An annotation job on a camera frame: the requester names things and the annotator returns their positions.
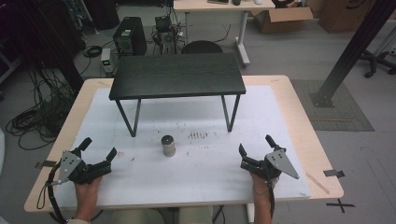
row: chair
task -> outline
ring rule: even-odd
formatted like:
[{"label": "chair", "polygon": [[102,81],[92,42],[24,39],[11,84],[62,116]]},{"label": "chair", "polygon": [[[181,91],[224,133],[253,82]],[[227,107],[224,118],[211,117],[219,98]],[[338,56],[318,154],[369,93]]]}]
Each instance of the chair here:
[{"label": "chair", "polygon": [[396,27],[390,32],[390,34],[385,38],[385,40],[381,43],[378,49],[371,53],[367,49],[363,52],[363,54],[359,57],[360,60],[365,60],[370,63],[370,72],[364,74],[365,77],[369,78],[374,75],[376,72],[376,67],[378,64],[385,65],[386,67],[390,68],[388,70],[388,74],[395,75],[396,74],[396,64],[391,63],[385,60],[385,57],[389,54],[387,51],[384,51],[384,48],[389,44],[389,42],[396,36]]},{"label": "chair", "polygon": [[222,53],[221,47],[211,41],[197,40],[184,46],[181,50],[182,54],[197,54],[197,53]]}]

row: small metal canister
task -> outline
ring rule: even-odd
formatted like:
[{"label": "small metal canister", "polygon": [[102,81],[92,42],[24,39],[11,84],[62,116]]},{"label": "small metal canister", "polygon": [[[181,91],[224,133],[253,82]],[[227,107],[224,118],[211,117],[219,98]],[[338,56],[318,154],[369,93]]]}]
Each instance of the small metal canister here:
[{"label": "small metal canister", "polygon": [[176,153],[175,141],[171,135],[166,135],[161,139],[163,144],[163,154],[167,157],[173,157]]}]

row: human hand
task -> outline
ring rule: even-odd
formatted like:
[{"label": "human hand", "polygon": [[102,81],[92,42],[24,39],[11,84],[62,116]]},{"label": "human hand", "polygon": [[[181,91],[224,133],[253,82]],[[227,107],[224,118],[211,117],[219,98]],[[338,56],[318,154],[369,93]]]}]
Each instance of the human hand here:
[{"label": "human hand", "polygon": [[250,175],[253,180],[253,199],[255,205],[271,207],[270,193],[266,181],[253,173],[250,173]]},{"label": "human hand", "polygon": [[75,183],[78,206],[74,219],[80,219],[88,222],[91,220],[96,208],[98,190],[102,178],[103,177],[100,176],[94,179],[91,184],[80,185]]},{"label": "human hand", "polygon": [[266,181],[250,173],[253,180],[253,201],[254,201],[254,223],[270,224],[271,220],[271,201],[270,193]]}]

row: gray mat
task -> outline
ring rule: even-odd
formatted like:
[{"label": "gray mat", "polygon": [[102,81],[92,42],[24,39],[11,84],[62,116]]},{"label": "gray mat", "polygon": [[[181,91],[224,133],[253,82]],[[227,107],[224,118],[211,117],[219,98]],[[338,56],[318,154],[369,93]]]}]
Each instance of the gray mat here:
[{"label": "gray mat", "polygon": [[364,116],[347,87],[341,84],[334,94],[334,108],[314,107],[309,93],[318,92],[323,80],[292,80],[306,115],[316,131],[373,132],[374,128]]}]

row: white tabletop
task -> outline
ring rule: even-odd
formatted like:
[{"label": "white tabletop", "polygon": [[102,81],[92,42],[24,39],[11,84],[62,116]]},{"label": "white tabletop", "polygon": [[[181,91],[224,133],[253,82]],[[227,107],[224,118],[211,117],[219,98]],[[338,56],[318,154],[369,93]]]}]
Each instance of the white tabletop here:
[{"label": "white tabletop", "polygon": [[[271,87],[247,86],[231,133],[227,132],[219,96],[143,100],[139,132],[134,138],[108,95],[109,89],[96,92],[73,146],[90,137],[92,143],[82,159],[91,164],[102,161],[113,147],[119,152],[112,162],[113,172],[102,181],[98,206],[252,203],[252,182],[248,171],[240,168],[238,147],[243,144],[249,157],[264,160],[265,154],[273,151],[265,140],[267,134],[287,149],[301,177],[282,174],[276,199],[310,196]],[[234,96],[227,99],[232,105]],[[132,116],[135,107],[136,101],[124,101],[127,115]],[[171,158],[163,155],[161,146],[161,138],[167,134],[174,137],[177,148]],[[60,207],[77,206],[76,198],[70,197],[74,191],[70,182],[55,190]]]},{"label": "white tabletop", "polygon": [[253,0],[241,1],[239,6],[233,4],[233,0],[227,5],[207,3],[207,0],[175,0],[174,10],[179,12],[192,11],[250,11],[250,10],[267,10],[274,8],[275,5],[271,0],[263,0],[261,5],[256,5]]}]

